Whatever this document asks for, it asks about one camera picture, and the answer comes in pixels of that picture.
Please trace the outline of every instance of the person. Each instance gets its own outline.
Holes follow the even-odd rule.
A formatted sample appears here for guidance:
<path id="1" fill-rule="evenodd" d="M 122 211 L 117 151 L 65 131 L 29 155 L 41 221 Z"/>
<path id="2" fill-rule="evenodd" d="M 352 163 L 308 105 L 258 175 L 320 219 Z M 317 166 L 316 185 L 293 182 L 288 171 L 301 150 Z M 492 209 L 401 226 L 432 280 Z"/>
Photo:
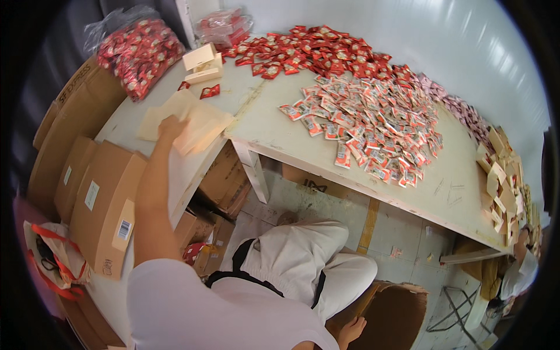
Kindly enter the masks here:
<path id="1" fill-rule="evenodd" d="M 523 294 L 535 281 L 538 272 L 538 262 L 535 255 L 529 251 L 533 243 L 530 241 L 529 246 L 525 245 L 527 238 L 533 236 L 532 233 L 533 227 L 530 224 L 523 226 L 519 232 L 519 239 L 514 244 L 515 260 L 512 264 L 506 265 L 503 274 L 498 271 L 498 276 L 502 278 L 502 283 L 497 296 L 488 303 L 490 309 L 499 308 L 509 298 Z"/>
<path id="2" fill-rule="evenodd" d="M 325 321 L 367 289 L 377 265 L 341 253 L 348 229 L 333 220 L 272 228 L 237 248 L 231 271 L 205 286 L 179 255 L 168 217 L 168 158 L 187 122 L 163 120 L 138 186 L 134 268 L 128 277 L 131 339 L 144 349 L 346 350 L 366 326 L 354 318 L 338 339 Z"/>

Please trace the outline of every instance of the plastic wrap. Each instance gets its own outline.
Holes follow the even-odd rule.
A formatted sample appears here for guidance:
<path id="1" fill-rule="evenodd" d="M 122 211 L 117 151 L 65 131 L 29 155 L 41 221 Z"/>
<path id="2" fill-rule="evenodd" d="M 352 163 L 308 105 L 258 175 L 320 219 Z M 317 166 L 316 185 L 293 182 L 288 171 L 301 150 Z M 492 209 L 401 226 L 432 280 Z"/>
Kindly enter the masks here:
<path id="1" fill-rule="evenodd" d="M 175 33 L 147 6 L 119 8 L 85 27 L 84 51 L 97 50 L 97 63 L 133 100 L 143 100 L 165 71 L 185 53 Z"/>
<path id="2" fill-rule="evenodd" d="M 204 43 L 214 43 L 218 50 L 224 50 L 249 37 L 253 25 L 250 16 L 241 16 L 241 9 L 219 10 L 198 21 L 195 34 Z"/>

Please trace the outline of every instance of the black strap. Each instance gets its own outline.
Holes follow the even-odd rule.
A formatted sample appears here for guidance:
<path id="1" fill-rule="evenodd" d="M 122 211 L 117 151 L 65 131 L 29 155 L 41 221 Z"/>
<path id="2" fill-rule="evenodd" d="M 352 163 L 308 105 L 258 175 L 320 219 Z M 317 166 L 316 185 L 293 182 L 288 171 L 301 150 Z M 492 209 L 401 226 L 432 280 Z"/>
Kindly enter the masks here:
<path id="1" fill-rule="evenodd" d="M 321 270 L 321 274 L 319 275 L 319 283 L 317 284 L 317 289 L 315 290 L 315 301 L 313 302 L 313 306 L 311 307 L 312 309 L 314 309 L 315 306 L 317 306 L 317 303 L 319 302 L 319 297 L 321 296 L 323 287 L 325 286 L 325 278 L 326 275 L 323 272 L 323 270 Z"/>
<path id="2" fill-rule="evenodd" d="M 234 271 L 241 271 L 241 265 L 243 265 L 243 262 L 249 253 L 249 248 L 251 248 L 251 243 L 253 243 L 255 239 L 256 238 L 251 238 L 250 240 L 246 240 L 243 244 L 237 247 L 237 250 L 235 250 L 234 257 L 232 259 L 234 261 Z"/>
<path id="3" fill-rule="evenodd" d="M 249 253 L 249 249 L 251 248 L 251 244 L 253 243 L 254 240 L 255 240 L 255 238 L 252 238 L 250 240 L 246 240 L 245 242 L 243 242 L 243 244 L 241 244 L 237 248 L 237 250 L 235 250 L 234 256 L 232 258 L 232 260 L 233 260 L 233 271 L 216 271 L 208 277 L 208 280 L 206 281 L 205 285 L 208 288 L 211 288 L 212 285 L 214 284 L 214 282 L 221 279 L 221 278 L 236 277 L 236 278 L 244 279 L 244 280 L 249 281 L 249 282 L 260 284 L 261 286 L 270 289 L 274 293 L 276 293 L 276 294 L 278 294 L 278 295 L 280 295 L 281 297 L 284 298 L 284 294 L 281 291 L 277 290 L 272 285 L 272 283 L 270 283 L 268 281 L 258 280 L 255 277 L 248 274 L 247 272 L 241 271 L 241 266 L 243 265 L 243 262 L 245 261 L 245 258 L 247 257 L 247 254 Z M 315 306 L 317 306 L 317 303 L 319 303 L 319 297 L 321 296 L 321 293 L 323 291 L 323 287 L 325 286 L 325 278 L 326 278 L 325 273 L 323 271 L 321 271 L 321 275 L 319 275 L 319 283 L 317 284 L 317 289 L 315 290 L 315 300 L 314 300 L 313 305 L 311 307 L 312 309 L 315 308 Z"/>

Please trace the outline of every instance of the red and white bag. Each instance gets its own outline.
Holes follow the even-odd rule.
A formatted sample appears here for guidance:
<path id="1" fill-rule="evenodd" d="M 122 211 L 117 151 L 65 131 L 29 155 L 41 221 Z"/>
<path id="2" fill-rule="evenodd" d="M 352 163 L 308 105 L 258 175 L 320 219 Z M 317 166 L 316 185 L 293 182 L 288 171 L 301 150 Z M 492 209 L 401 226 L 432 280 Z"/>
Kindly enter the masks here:
<path id="1" fill-rule="evenodd" d="M 77 300 L 83 292 L 72 285 L 89 282 L 91 269 L 76 243 L 68 238 L 68 232 L 68 227 L 59 223 L 48 222 L 36 225 L 24 222 L 27 255 L 37 267 L 43 280 L 57 294 L 70 300 Z M 45 267 L 45 261 L 38 249 L 38 237 L 53 252 L 54 262 L 58 268 Z"/>

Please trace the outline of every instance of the paper sheet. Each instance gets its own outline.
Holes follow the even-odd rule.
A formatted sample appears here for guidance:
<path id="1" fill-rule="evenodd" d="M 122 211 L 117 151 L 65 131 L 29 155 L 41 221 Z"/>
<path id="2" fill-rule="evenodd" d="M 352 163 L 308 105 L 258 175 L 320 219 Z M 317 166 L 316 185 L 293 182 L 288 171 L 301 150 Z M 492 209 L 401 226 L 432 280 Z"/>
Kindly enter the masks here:
<path id="1" fill-rule="evenodd" d="M 190 119 L 185 131 L 173 143 L 183 156 L 191 151 L 204 151 L 234 120 L 231 114 L 200 101 L 188 89 L 183 89 L 174 93 L 161 107 L 148 108 L 137 137 L 156 141 L 158 126 L 171 114 L 175 114 L 179 120 Z"/>

